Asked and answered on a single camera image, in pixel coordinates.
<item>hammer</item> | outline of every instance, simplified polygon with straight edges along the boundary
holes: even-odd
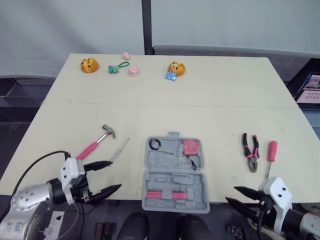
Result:
[[[112,135],[113,139],[116,138],[116,134],[115,131],[107,126],[107,125],[103,125],[102,128],[106,131],[101,137],[99,137],[99,139],[97,141],[95,141],[94,143],[91,143],[79,156],[76,157],[76,159],[78,160],[83,160],[85,159],[93,150],[96,149],[96,147],[98,147],[98,144],[108,135]]]

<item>yellow plush toy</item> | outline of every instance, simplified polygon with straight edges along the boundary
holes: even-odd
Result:
[[[82,71],[84,71],[87,74],[90,74],[90,73],[93,73],[98,70],[99,64],[98,64],[97,60],[90,57],[88,59],[83,59],[80,67],[81,67]]]
[[[169,73],[175,73],[178,77],[185,73],[185,65],[181,62],[174,61],[168,67]]]

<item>beige tabletop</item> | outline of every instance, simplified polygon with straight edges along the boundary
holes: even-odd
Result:
[[[98,71],[80,70],[83,58],[100,63]],[[180,132],[201,140],[208,195],[211,202],[225,197],[250,202],[234,186],[257,189],[268,169],[270,141],[278,141],[271,175],[281,177],[294,202],[320,202],[320,144],[313,129],[267,58],[208,56],[138,56],[138,77],[127,68],[108,74],[120,55],[71,54],[35,116],[0,181],[0,194],[11,194],[23,171],[37,158],[56,151],[76,157],[108,124],[115,140],[107,138],[85,161],[109,160],[126,138],[130,142],[105,169],[89,172],[90,189],[97,192],[113,184],[122,187],[110,198],[140,200],[146,140]],[[165,79],[172,61],[186,72],[176,81]],[[260,158],[251,173],[243,154],[242,134],[259,139]],[[36,164],[21,186],[44,183],[59,176],[63,156]]]

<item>pink hammer handle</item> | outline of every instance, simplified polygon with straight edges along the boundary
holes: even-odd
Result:
[[[268,161],[274,162],[276,160],[278,143],[276,141],[271,141],[269,143],[269,153],[268,153]]]
[[[94,143],[90,144],[76,159],[83,160],[85,159],[93,150],[98,147],[98,143],[95,141]]]

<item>hammer head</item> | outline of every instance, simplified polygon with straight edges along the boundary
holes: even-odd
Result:
[[[104,130],[106,130],[107,133],[111,134],[112,137],[113,137],[113,139],[116,138],[115,131],[114,131],[111,127],[109,127],[109,126],[107,126],[107,125],[104,124],[104,125],[102,126],[102,128],[103,128]]]

